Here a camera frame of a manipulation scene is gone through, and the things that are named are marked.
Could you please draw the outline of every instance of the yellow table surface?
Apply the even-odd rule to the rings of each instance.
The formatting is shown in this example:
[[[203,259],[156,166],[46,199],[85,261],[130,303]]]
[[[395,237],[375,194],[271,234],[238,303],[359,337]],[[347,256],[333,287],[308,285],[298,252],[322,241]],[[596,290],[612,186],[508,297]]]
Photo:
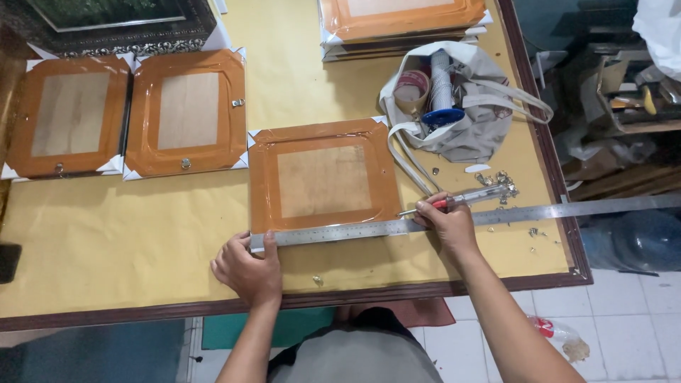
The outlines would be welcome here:
[[[234,46],[247,47],[248,129],[272,129],[381,114],[377,95],[400,59],[322,64],[314,0],[228,1],[223,21]],[[517,80],[493,1],[494,24],[479,46]],[[416,151],[438,167],[442,187],[480,184],[451,164]],[[514,117],[492,175],[506,170],[521,194],[509,206],[551,203],[532,129]],[[396,169],[402,204],[423,195]],[[498,202],[476,204],[474,211]],[[17,183],[0,239],[23,246],[15,280],[0,286],[0,317],[142,307],[236,298],[212,276],[208,261],[249,227],[249,172],[230,170],[122,182],[120,176]],[[548,236],[531,238],[530,227]],[[556,220],[477,228],[485,257],[501,277],[567,272]],[[280,249],[284,290],[318,292],[457,279],[423,232],[383,239]],[[312,279],[320,275],[323,287]]]

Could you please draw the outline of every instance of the screwdriver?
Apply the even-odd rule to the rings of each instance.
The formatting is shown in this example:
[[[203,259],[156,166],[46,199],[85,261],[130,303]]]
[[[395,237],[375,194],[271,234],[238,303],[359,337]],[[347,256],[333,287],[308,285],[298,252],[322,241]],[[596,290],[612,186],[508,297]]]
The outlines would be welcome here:
[[[481,187],[480,189],[475,189],[458,196],[448,196],[444,200],[433,202],[432,205],[436,209],[447,208],[448,210],[460,204],[473,204],[484,200],[492,200],[501,196],[505,196],[508,193],[508,186],[500,183],[498,185]],[[416,209],[403,211],[397,214],[397,216],[402,217],[403,215],[412,213],[416,213]]]

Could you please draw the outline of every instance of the green mat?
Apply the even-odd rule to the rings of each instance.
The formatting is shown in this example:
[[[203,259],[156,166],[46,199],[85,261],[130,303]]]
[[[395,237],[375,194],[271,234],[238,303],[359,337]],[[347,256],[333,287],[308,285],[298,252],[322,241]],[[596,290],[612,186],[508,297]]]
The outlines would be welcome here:
[[[335,307],[282,310],[276,316],[272,347],[290,347],[303,337],[328,326],[334,319]],[[234,348],[248,314],[229,314],[204,317],[203,350]]]

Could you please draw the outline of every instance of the person's left hand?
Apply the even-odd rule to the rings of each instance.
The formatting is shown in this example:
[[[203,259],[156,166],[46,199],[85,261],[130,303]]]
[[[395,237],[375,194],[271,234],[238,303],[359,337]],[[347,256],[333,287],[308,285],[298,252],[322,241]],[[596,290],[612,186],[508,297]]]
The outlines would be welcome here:
[[[274,232],[265,233],[265,258],[254,258],[248,251],[251,233],[230,238],[210,261],[213,275],[233,289],[250,307],[281,304],[281,270]]]

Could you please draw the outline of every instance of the canvas tote bag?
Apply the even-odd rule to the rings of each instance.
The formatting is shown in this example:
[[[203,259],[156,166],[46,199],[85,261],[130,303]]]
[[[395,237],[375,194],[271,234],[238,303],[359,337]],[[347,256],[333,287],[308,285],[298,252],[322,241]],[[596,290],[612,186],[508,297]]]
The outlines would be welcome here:
[[[422,57],[428,57],[440,49],[453,59],[449,70],[456,73],[455,85],[461,86],[463,95],[461,106],[464,108],[465,116],[456,123],[428,133],[428,127],[415,121],[414,116],[403,113],[397,107],[393,90],[403,71],[419,69]],[[416,160],[401,132],[416,149],[441,154],[451,162],[482,164],[501,146],[511,125],[511,115],[514,111],[542,124],[548,123],[553,117],[553,110],[547,104],[520,89],[509,87],[508,84],[508,78],[501,68],[484,50],[474,45],[435,42],[413,49],[404,57],[399,71],[382,88],[379,104],[391,127],[388,147],[392,156],[427,196],[433,195],[435,191],[427,186],[406,159],[390,144],[390,136],[395,135],[418,172],[426,176],[439,192],[442,189]],[[544,111],[546,120],[534,117],[523,107],[515,104],[514,99],[538,107]]]

